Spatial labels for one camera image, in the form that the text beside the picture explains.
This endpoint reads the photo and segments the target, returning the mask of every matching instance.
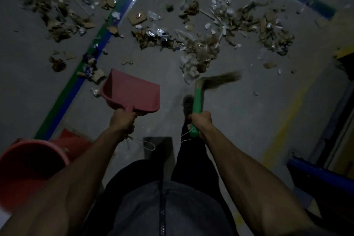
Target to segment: pants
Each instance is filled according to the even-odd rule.
[[[182,135],[188,132],[187,124]],[[181,148],[171,180],[195,188],[218,201],[223,208],[235,235],[235,221],[221,195],[219,177],[206,153],[200,138],[191,138],[189,133],[181,137]],[[163,179],[163,166],[149,160],[139,160],[120,170],[107,184],[82,227],[81,235],[107,235],[113,229],[115,215],[123,196],[145,184]]]

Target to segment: dustpan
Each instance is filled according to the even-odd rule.
[[[112,69],[100,89],[114,110],[156,112],[160,108],[160,85]]]

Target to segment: epoxy floor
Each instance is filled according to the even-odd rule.
[[[211,4],[211,0],[197,1],[204,10]],[[232,0],[231,6],[237,9],[249,1]],[[322,1],[338,10],[354,2]],[[142,9],[145,13],[153,10],[160,14],[162,19],[156,24],[167,28],[171,34],[175,29],[184,30],[178,10],[167,13],[166,2],[173,3],[175,8],[180,3],[179,0],[137,0],[132,10]],[[52,50],[68,50],[80,57],[103,23],[105,11],[100,8],[95,11],[97,28],[89,30],[83,37],[74,36],[57,44],[44,39],[47,30],[37,14],[21,10],[17,0],[1,0],[1,3],[4,47],[0,68],[3,85],[0,152],[3,152],[16,138],[34,136],[79,62],[78,59],[68,61],[65,71],[55,73],[48,62]],[[320,16],[316,12],[305,8],[301,14],[296,14],[296,10],[303,8],[302,4],[294,0],[273,0],[272,7],[281,8],[283,5],[286,12],[279,13],[278,18],[284,28],[295,35],[289,54],[280,56],[264,51],[257,42],[256,34],[244,38],[236,33],[235,41],[242,44],[236,50],[222,40],[218,58],[212,61],[204,76],[240,70],[243,78],[217,90],[206,91],[204,109],[212,113],[215,126],[238,148],[273,170],[292,188],[291,178],[284,166],[285,159],[290,149],[296,149],[304,158],[308,157],[341,98],[348,80],[346,74],[335,67],[332,56],[339,46],[352,43],[350,30],[353,30],[354,21],[347,16],[352,11],[349,8],[344,10],[343,17],[336,17],[330,26],[319,29],[315,20]],[[257,8],[254,15],[261,16],[266,9]],[[211,19],[203,14],[190,18],[195,25],[194,35],[196,32],[210,32],[205,30],[204,25],[211,23]],[[176,158],[184,119],[182,99],[184,95],[194,92],[194,85],[184,82],[179,68],[181,52],[160,51],[158,47],[141,51],[130,34],[134,27],[127,19],[121,22],[119,30],[125,38],[112,37],[106,47],[108,55],[102,55],[97,66],[107,74],[111,68],[116,68],[160,84],[160,110],[139,117],[133,137],[171,137],[173,158]],[[263,59],[258,60],[257,56],[261,53]],[[123,66],[122,58],[130,58],[133,64]],[[277,68],[266,70],[263,63],[268,61],[275,61]],[[281,75],[278,75],[278,69],[281,69]],[[97,88],[92,82],[83,84],[56,133],[63,127],[69,127],[95,139],[108,126],[113,110],[104,99],[92,95],[91,87]],[[144,158],[141,146],[131,142],[128,149],[126,142],[122,142],[106,172],[104,185],[118,170],[141,158]],[[221,180],[220,186],[235,215],[240,235],[250,235]]]

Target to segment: gray floor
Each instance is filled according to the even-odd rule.
[[[211,0],[198,0],[200,7],[207,10]],[[233,0],[232,7],[245,6],[250,0]],[[344,16],[335,20],[331,26],[319,30],[314,20],[319,15],[305,8],[301,14],[296,10],[303,6],[293,0],[273,0],[273,7],[286,6],[286,12],[280,13],[284,27],[295,35],[289,55],[279,56],[265,52],[264,59],[256,57],[262,52],[257,36],[244,38],[236,34],[237,43],[242,47],[234,50],[224,40],[221,42],[218,58],[210,65],[206,76],[217,75],[230,70],[241,70],[241,81],[220,87],[205,94],[204,109],[212,113],[214,124],[241,150],[256,158],[272,169],[281,179],[292,187],[292,182],[284,160],[290,149],[296,149],[304,158],[308,157],[325,128],[336,103],[343,94],[348,80],[345,73],[335,67],[332,56],[339,46],[352,43],[354,21]],[[353,0],[323,0],[337,9]],[[0,153],[18,137],[34,136],[79,60],[68,61],[68,68],[61,73],[51,70],[48,57],[53,49],[69,50],[81,56],[95,36],[96,30],[89,30],[84,37],[57,44],[45,40],[47,30],[37,14],[21,10],[17,0],[1,0],[1,30],[3,82],[1,99],[1,145]],[[163,19],[156,22],[170,33],[175,29],[184,30],[184,24],[178,18],[178,10],[165,11],[165,3],[178,0],[138,0],[133,10],[153,10]],[[265,8],[257,8],[255,16],[264,13]],[[95,22],[103,23],[102,10],[95,12]],[[198,14],[191,18],[195,24],[193,33],[206,33],[204,25],[209,18]],[[193,85],[187,85],[179,68],[180,52],[158,48],[143,51],[130,31],[134,28],[125,19],[120,26],[124,39],[112,38],[107,46],[108,55],[102,55],[98,67],[106,73],[116,68],[133,76],[155,82],[161,86],[161,108],[156,113],[139,117],[133,136],[142,139],[147,136],[171,137],[174,157],[177,158],[180,147],[181,127],[183,125],[182,98],[192,94]],[[133,65],[121,64],[122,58],[131,58]],[[263,63],[275,61],[281,69],[266,70]],[[298,73],[291,74],[291,69]],[[109,123],[113,110],[104,99],[95,98],[90,88],[92,82],[85,82],[72,103],[58,131],[65,126],[71,127],[88,137],[95,139]],[[104,178],[104,184],[121,168],[132,161],[144,158],[144,149],[126,142],[116,149],[116,155],[110,163]],[[220,181],[241,235],[250,232],[237,216],[227,191]]]

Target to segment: forearm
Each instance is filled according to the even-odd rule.
[[[69,235],[83,222],[121,135],[107,129],[14,213],[0,231],[8,235]]]
[[[255,235],[284,235],[312,225],[285,184],[214,126],[202,131],[228,192]]]

